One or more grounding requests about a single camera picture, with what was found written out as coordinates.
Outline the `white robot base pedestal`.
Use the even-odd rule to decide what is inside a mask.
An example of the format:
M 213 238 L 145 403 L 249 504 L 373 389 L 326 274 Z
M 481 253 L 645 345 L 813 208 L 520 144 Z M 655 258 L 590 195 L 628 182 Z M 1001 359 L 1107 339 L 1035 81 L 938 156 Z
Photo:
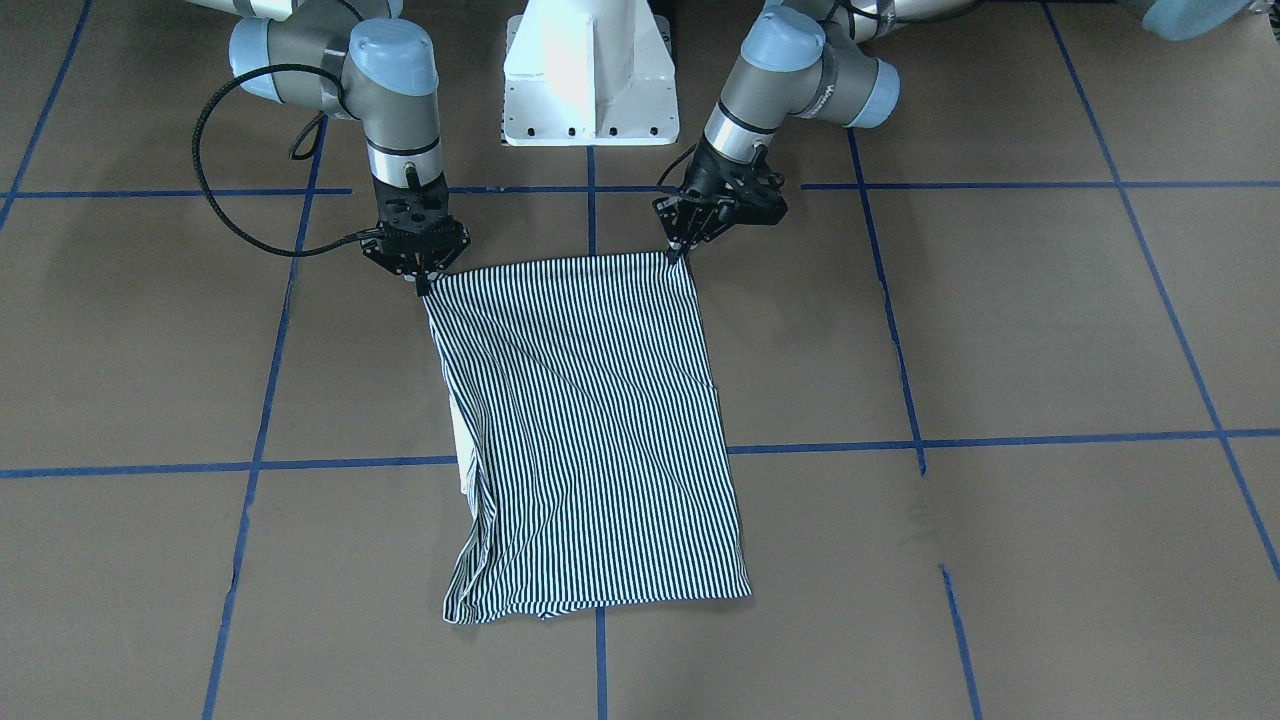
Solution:
M 680 136 L 666 19 L 646 1 L 530 1 L 506 24 L 502 138 L 666 146 Z

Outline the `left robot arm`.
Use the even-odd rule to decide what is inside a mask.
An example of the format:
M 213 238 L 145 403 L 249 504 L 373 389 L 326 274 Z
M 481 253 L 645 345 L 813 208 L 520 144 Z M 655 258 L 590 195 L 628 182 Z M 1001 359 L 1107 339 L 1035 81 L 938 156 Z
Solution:
M 868 10 L 852 1 L 768 1 L 751 24 L 699 141 L 684 151 L 684 179 L 653 202 L 666 237 L 666 261 L 682 263 L 696 247 L 736 225 L 774 225 L 788 210 L 785 178 L 767 156 L 785 119 L 818 119 L 845 129 L 883 124 L 899 104 L 899 70 L 858 46 L 896 26 L 920 26 L 968 14 L 969 5 L 931 4 L 931 14 L 904 15 L 892 1 Z

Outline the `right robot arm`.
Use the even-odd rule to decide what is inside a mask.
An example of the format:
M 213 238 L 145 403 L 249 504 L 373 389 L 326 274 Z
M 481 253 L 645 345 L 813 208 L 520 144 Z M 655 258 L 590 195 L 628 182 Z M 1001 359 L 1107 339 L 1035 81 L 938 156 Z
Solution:
M 192 135 L 198 186 L 221 222 L 201 143 L 216 105 L 234 88 L 364 129 L 378 223 L 343 238 L 428 296 L 468 247 L 451 215 L 439 76 L 428 32 L 399 1 L 215 1 L 238 17 L 228 45 L 233 78 L 206 102 Z

